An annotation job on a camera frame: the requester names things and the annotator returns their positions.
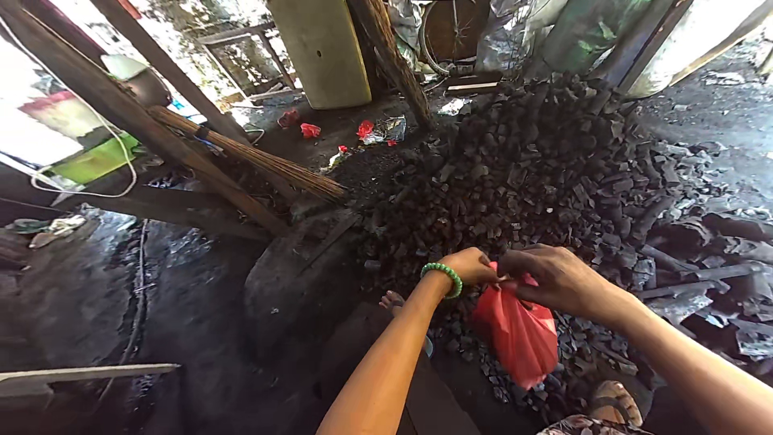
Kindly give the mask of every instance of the foot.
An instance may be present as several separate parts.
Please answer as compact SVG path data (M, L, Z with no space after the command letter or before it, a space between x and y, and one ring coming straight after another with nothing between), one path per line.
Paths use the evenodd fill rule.
M604 402L614 400L617 404L625 409L628 414L629 421L626 421L623 414L614 406L604 405ZM633 426L640 427L644 421L642 419L642 413L639 412L638 406L630 393L625 387L617 381L604 381L596 389L596 393L591 399L591 417L607 420L614 423L630 423Z
M379 305L389 310L392 313L392 317L397 317L397 314L403 309L403 305L405 305L405 299L397 292L389 290L386 292L386 295L381 296Z

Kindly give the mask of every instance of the clothing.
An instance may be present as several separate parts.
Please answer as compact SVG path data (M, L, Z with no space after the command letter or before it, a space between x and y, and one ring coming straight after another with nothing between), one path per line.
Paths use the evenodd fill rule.
M630 424L613 423L589 416L568 416L537 435L652 435Z

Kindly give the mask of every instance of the plastic bag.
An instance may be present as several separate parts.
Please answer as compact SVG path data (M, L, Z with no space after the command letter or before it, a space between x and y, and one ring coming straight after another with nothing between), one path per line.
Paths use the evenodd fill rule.
M489 286L478 299L472 322L521 388L531 389L556 367L558 334L549 309L521 301L510 289Z

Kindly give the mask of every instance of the broom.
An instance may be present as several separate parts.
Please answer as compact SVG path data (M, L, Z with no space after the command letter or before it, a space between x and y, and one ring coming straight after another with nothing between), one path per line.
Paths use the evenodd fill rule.
M148 109L148 113L156 121L169 127L177 128L188 135L195 135L200 127L195 122L177 115L175 112L161 106L153 106ZM306 189L309 192L325 199L334 200L342 197L344 194L343 186L337 182L307 170L303 166L295 164L289 160L276 157L268 152L260 151L235 140L229 139L220 133L208 131L206 139L215 145L220 146L227 152L231 152L247 160L255 166L275 173L286 179L293 186Z

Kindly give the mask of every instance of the dirt floor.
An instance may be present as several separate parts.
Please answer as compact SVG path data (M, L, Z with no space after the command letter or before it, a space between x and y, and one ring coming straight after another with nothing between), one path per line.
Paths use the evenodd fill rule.
M645 124L664 139L729 148L712 178L737 189L733 209L773 209L773 86L755 73L772 46L752 38L642 102ZM713 72L739 73L744 83L709 84Z
M754 75L750 52L738 46L642 105L645 122L663 137L717 140L730 147L727 157L715 162L714 177L737 187L732 207L770 208L773 177L766 169L773 159L768 132L773 87ZM746 82L709 85L708 71L737 71ZM434 95L437 111L448 99ZM674 110L678 104L688 107ZM297 108L303 122L320 126L321 138L303 139L298 127L278 128L276 119L290 108ZM399 98L362 110L314 111L305 99L289 97L266 102L260 110L250 116L252 124L267 130L260 147L311 168L327 166L339 145L356 150L363 119L406 115L404 142L351 152L331 172L354 200L368 200L390 176L401 150L424 139ZM328 406L317 390L324 344L358 303L376 303L381 296L363 287L364 271L353 254L356 235L345 235L332 248L337 255L332 264L304 272L315 278L305 284L308 288L297 289L301 302L292 313L271 298L258 299L271 308L266 316L292 315L281 329L258 329L245 314L244 283L266 245L111 212L88 214L90 222L74 235L39 250L19 280L15 301L28 313L22 324L29 339L25 355L31 356L19 363L3 355L0 370L119 361L182 364L173 375L116 382L98 412L94 398L104 383L60 385L58 392L80 398L62 413L81 416L73 421L80 422L83 433L314 432ZM273 289L271 284L263 288L267 294ZM442 348L432 364L483 434L540 428L535 416L496 401L476 365ZM55 433L61 429L56 425L49 421L39 433ZM73 427L67 432L74 433Z

